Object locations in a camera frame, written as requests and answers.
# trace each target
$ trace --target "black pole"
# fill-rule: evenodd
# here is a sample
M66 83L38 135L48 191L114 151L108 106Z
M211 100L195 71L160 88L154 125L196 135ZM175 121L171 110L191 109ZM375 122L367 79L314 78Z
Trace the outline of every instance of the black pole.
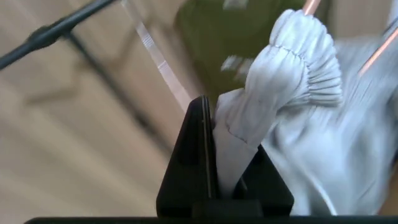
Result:
M105 84L107 84L107 86L112 90L120 104L122 104L125 109L128 110L132 119L135 119L143 128L143 130L155 141L158 147L163 149L162 151L165 153L165 155L171 155L172 148L169 146L167 141L157 131L155 126L150 123L150 120L147 119L146 115L142 113L140 109L132 103L125 92L120 89L119 85L114 81L112 76L106 71L102 64L99 63L99 61L97 61L97 59L95 59L94 56L89 53L83 42L73 32L65 34L64 37L73 44L77 51L79 51L79 53L90 64L90 66L96 71L102 81L105 82Z
M0 58L0 70L32 51L54 44L63 34L70 32L78 23L115 1L117 0L93 1L57 22L37 29L25 43Z

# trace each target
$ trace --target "olive green cloth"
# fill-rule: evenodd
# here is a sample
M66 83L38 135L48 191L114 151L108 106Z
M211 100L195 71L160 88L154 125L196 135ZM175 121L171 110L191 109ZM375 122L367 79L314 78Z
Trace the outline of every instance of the olive green cloth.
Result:
M213 106L220 94L244 86L234 80L234 72L221 71L227 57L255 58L268 44L272 27L282 12L300 9L304 2L249 0L245 9L223 9L224 0L188 0L180 8L177 28ZM322 1L317 10L317 17L323 22L327 4Z

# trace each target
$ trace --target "tag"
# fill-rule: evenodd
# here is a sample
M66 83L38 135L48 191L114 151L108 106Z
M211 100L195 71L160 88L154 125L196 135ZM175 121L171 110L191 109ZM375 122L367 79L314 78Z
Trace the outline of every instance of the tag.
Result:
M246 9L249 0L224 0L223 9Z

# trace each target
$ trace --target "white cloth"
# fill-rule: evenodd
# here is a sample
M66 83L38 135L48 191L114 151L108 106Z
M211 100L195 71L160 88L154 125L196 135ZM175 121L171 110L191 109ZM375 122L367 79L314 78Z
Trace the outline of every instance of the white cloth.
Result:
M295 198L292 215L375 214L398 147L388 106L398 86L397 63L390 58L398 51L387 50L358 77L378 44L336 44L341 92L326 28L302 11L285 11L245 89L219 97L213 135L223 196L231 196L262 144Z

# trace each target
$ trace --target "white fabric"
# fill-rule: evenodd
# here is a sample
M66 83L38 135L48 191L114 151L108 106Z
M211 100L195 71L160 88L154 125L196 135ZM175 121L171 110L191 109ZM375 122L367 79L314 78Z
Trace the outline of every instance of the white fabric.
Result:
M302 11L285 11L245 89L219 97L213 135L223 196L231 196L262 144L294 195L292 215L375 214L398 147L388 106L398 86L391 60L398 51L387 50L358 77L378 44L337 43L341 81L325 27Z

